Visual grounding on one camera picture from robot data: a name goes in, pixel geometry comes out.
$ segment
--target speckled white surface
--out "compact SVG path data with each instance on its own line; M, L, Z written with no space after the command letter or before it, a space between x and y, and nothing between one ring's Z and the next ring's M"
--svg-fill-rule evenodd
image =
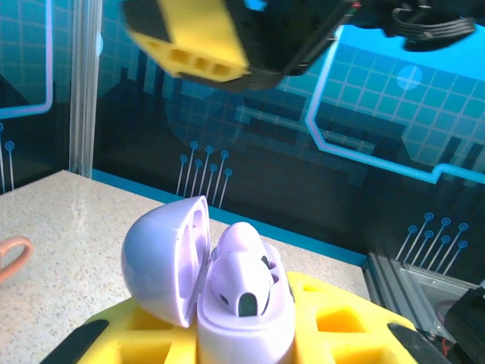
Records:
M131 224L159 205L66 171L0 196L0 239L21 234L35 246L27 265L0 284L0 363L40 362L90 316L128 298L121 244ZM225 227L211 222L212 245ZM359 267L265 241L288 271L368 299Z

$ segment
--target printed backdrop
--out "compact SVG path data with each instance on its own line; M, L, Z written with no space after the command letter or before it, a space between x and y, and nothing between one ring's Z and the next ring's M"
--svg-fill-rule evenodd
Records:
M4 133L49 124L37 121L45 112L18 118L11 106L68 106L72 14L69 2L49 1L0 0ZM103 12L95 168L179 196L205 194L216 208L359 253L483 279L483 28L413 54L401 39L346 26L303 76L231 94L170 77L129 39L118 0L105 0ZM46 132L58 135L49 157L57 165L61 124ZM5 183L8 156L13 174L26 174L15 160L20 145L41 145L9 133L21 143L3 146Z

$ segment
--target white earbud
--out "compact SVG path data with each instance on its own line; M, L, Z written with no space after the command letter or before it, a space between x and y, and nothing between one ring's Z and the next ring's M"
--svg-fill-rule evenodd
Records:
M270 268L267 253L259 233L247 222L237 222L229 226L217 244L217 257L231 252L251 252Z
M254 253L226 252L212 263L208 281L216 300L235 316L261 315L274 279Z

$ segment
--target black cable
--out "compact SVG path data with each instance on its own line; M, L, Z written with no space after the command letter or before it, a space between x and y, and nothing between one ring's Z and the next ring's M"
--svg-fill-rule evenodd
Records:
M393 32L407 40L440 42L460 39L475 31L474 20L470 18L460 18L442 24L411 24L400 19L399 15L403 11L410 10L397 8L392 12Z

